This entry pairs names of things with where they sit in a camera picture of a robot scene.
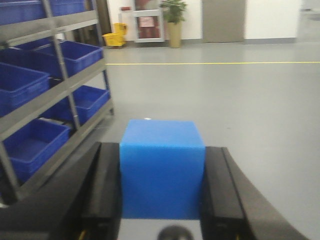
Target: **green leaves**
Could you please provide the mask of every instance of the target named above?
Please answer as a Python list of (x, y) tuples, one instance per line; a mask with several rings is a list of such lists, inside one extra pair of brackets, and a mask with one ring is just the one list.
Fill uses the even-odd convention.
[(177, 24), (185, 20), (183, 12), (187, 4), (183, 0), (164, 0), (160, 7), (163, 8), (163, 17), (168, 23)]

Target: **plant pot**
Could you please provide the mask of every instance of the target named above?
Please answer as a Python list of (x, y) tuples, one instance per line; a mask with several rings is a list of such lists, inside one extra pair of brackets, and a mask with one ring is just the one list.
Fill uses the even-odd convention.
[(181, 21), (177, 24), (174, 22), (168, 22), (168, 30), (169, 30), (169, 45), (171, 48), (180, 48), (181, 46)]

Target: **black knob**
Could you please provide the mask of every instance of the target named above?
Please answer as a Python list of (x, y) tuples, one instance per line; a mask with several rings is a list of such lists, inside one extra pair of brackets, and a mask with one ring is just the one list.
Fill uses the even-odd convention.
[(187, 228), (172, 225), (162, 229), (157, 240), (194, 240), (194, 237)]

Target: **blue plastic bin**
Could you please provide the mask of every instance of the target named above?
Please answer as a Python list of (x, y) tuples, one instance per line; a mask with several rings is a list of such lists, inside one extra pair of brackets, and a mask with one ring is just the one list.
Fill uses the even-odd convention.
[(51, 41), (48, 37), (46, 38), (42, 38), (42, 39), (38, 39), (35, 41), (30, 41), (24, 44), (20, 44), (15, 46), (17, 49), (23, 49), (23, 50), (34, 50), (37, 49), (39, 47), (45, 46), (51, 44)]
[[(84, 85), (73, 92), (73, 98), (80, 124), (84, 124), (110, 99), (110, 92), (105, 89)], [(49, 108), (41, 116), (48, 119), (73, 120), (67, 98)]]
[(42, 3), (39, 0), (0, 1), (0, 25), (42, 19), (45, 16)]
[(33, 52), (18, 49), (16, 47), (0, 50), (0, 62), (22, 68), (38, 69), (38, 67), (35, 66), (36, 63), (34, 61)]
[[(103, 58), (103, 48), (73, 41), (60, 43), (68, 76), (71, 77)], [(34, 51), (34, 61), (39, 71), (61, 78), (62, 73), (52, 45)]]
[(22, 181), (32, 176), (69, 139), (65, 125), (35, 119), (3, 141)]
[(49, 74), (0, 63), (0, 116), (49, 89)]
[(61, 16), (67, 14), (76, 14), (84, 12), (84, 0), (50, 0), (53, 16)]

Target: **gray floor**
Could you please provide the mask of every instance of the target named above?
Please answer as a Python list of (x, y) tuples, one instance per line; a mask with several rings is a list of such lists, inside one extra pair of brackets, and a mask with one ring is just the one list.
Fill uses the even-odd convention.
[[(106, 57), (108, 63), (314, 62), (320, 61), (320, 43), (123, 48), (108, 49)], [(228, 147), (283, 216), (311, 240), (320, 239), (319, 63), (107, 70), (115, 117), (102, 141), (119, 142), (129, 119), (194, 121), (207, 146)], [(139, 225), (124, 222), (119, 239), (156, 239), (157, 227), (143, 237)]]

